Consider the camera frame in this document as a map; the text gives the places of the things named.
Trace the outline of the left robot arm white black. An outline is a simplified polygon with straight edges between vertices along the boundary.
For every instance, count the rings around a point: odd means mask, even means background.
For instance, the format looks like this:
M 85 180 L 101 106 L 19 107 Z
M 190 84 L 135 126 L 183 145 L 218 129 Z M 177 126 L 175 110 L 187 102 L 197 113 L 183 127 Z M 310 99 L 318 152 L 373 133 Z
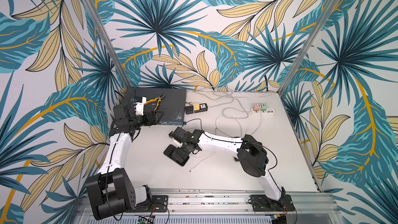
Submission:
M 87 178 L 86 188 L 96 220 L 125 212 L 152 208 L 152 193 L 147 185 L 134 187 L 125 171 L 128 151 L 142 126 L 159 123 L 163 112 L 137 114 L 126 105 L 114 107 L 115 118 L 109 132 L 109 149 L 98 172 Z

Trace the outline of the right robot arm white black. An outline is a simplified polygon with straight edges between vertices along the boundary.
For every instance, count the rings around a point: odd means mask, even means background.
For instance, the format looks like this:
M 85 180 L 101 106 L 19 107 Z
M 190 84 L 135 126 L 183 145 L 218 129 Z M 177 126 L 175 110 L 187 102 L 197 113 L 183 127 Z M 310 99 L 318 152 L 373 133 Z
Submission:
M 203 130 L 192 133 L 177 127 L 169 133 L 169 138 L 177 146 L 169 145 L 164 154 L 180 166 L 185 166 L 189 155 L 194 151 L 225 152 L 237 158 L 243 171 L 256 177 L 269 200 L 282 204 L 286 191 L 273 179 L 269 168 L 267 151 L 262 143 L 251 135 L 243 138 L 217 136 Z

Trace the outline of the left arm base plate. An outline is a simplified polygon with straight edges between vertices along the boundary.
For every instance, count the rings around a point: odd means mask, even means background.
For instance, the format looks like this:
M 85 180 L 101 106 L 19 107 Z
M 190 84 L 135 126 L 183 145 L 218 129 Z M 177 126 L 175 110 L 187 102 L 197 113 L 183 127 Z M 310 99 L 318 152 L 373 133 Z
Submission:
M 168 206 L 168 195 L 152 195 L 151 200 L 139 203 L 128 213 L 166 213 Z

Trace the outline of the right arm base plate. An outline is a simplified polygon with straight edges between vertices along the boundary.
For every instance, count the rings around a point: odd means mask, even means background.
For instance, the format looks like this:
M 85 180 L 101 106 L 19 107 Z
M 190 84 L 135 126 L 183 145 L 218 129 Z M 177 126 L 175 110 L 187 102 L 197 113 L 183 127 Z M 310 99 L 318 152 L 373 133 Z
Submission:
M 266 195 L 251 195 L 248 203 L 254 212 L 294 212 L 295 207 L 290 195 L 282 196 L 280 201 L 275 201 Z

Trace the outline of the black phone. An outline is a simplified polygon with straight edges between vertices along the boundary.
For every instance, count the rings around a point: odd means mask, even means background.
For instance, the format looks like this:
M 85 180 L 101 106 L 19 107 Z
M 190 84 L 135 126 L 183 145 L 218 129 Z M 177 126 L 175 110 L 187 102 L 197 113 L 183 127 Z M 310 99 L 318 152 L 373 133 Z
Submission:
M 169 157 L 171 159 L 171 152 L 173 149 L 181 149 L 183 150 L 183 162 L 176 162 L 178 165 L 180 165 L 181 167 L 185 166 L 185 164 L 187 163 L 187 161 L 189 160 L 189 154 L 190 152 L 188 152 L 186 149 L 182 148 L 182 147 L 175 147 L 173 145 L 169 145 L 166 150 L 164 151 L 164 154 Z

